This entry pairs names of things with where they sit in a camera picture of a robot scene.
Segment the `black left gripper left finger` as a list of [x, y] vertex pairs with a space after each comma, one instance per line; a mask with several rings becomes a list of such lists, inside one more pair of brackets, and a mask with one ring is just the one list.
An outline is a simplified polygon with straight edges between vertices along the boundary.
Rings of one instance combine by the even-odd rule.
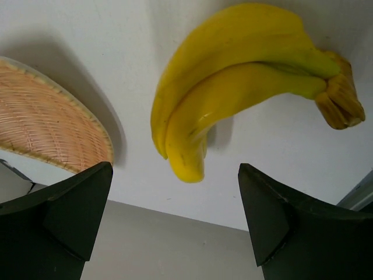
[[110, 192], [112, 165], [1, 203], [1, 279], [80, 279]]

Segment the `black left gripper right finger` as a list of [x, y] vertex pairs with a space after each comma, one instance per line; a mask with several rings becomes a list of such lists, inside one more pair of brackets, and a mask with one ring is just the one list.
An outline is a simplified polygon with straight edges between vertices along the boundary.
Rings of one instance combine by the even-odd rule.
[[243, 163], [238, 183], [265, 279], [371, 279], [372, 214], [320, 201]]

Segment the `yellow fake banana bunch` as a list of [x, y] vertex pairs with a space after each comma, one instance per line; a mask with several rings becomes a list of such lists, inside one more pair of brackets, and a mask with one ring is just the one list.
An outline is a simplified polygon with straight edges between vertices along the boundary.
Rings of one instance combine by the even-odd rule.
[[336, 130], [365, 120], [350, 63], [318, 49], [297, 14], [265, 3], [225, 8], [187, 35], [161, 74], [153, 143], [181, 181], [198, 183], [211, 127], [283, 93], [313, 100]]

